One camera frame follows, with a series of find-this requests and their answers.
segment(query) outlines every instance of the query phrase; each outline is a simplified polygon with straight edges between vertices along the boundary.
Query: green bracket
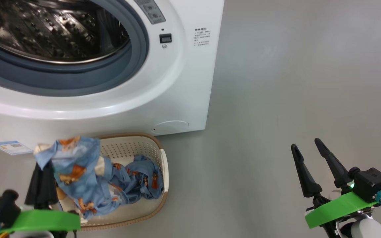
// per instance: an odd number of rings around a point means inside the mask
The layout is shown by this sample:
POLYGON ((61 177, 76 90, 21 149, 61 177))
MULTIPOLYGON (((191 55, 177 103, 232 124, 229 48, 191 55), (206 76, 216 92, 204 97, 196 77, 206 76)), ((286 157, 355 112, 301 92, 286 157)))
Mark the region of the green bracket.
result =
POLYGON ((364 208, 371 207, 377 202, 366 203, 355 193, 350 192, 332 200, 305 216, 309 228, 320 226, 364 208))
POLYGON ((14 224, 0 233, 15 231, 73 231, 80 230, 79 215, 52 210, 21 212, 14 224))

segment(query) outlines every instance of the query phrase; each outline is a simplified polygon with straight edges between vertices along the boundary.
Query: crumpled blue garment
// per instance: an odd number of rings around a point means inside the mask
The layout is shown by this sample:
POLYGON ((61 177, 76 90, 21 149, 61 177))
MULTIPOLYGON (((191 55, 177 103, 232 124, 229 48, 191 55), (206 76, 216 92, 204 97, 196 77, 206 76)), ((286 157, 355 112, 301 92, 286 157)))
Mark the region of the crumpled blue garment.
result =
POLYGON ((74 200, 85 219, 109 214, 120 205, 137 202, 142 196, 157 199, 162 195, 160 168, 149 158, 136 155, 127 166, 112 164, 104 157, 104 175, 95 174, 100 156, 100 140, 80 138, 65 145, 56 141, 35 155, 41 169, 51 160, 59 187, 74 200), (110 193, 109 184, 115 187, 110 193))

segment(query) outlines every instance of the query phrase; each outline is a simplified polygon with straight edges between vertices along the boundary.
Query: beige laundry basket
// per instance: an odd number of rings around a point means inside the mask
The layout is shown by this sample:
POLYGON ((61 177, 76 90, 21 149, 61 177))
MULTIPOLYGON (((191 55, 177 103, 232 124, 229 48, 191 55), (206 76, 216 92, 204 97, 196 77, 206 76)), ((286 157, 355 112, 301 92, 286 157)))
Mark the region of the beige laundry basket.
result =
POLYGON ((164 191, 159 199, 142 198, 134 204, 120 206, 108 215, 93 217, 82 224, 82 231, 126 226, 156 215, 163 208, 168 195, 168 164, 161 143, 155 137, 143 133, 117 134, 99 139, 101 155, 109 157, 112 162, 127 165, 133 161, 135 155, 151 158, 163 174, 164 191))

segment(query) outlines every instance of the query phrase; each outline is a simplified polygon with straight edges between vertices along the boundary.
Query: gray floor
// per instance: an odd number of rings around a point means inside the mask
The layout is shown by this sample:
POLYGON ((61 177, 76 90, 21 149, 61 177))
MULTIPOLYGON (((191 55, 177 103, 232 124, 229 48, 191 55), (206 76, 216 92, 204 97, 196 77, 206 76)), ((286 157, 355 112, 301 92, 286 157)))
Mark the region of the gray floor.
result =
MULTIPOLYGON (((304 221, 290 153, 298 144, 327 196, 315 137, 348 169, 381 170, 381 1, 226 0, 207 129, 160 137, 165 207, 78 237, 326 237, 304 221)), ((0 152, 0 193, 24 200, 31 161, 0 152)))

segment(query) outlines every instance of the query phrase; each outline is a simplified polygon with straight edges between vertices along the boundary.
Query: white washing machine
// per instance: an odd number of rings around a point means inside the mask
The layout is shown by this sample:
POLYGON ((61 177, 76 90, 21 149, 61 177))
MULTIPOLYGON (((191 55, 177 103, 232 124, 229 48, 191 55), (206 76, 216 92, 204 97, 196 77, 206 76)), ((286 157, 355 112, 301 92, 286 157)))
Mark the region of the white washing machine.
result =
POLYGON ((203 130, 223 4, 0 0, 0 149, 203 130))

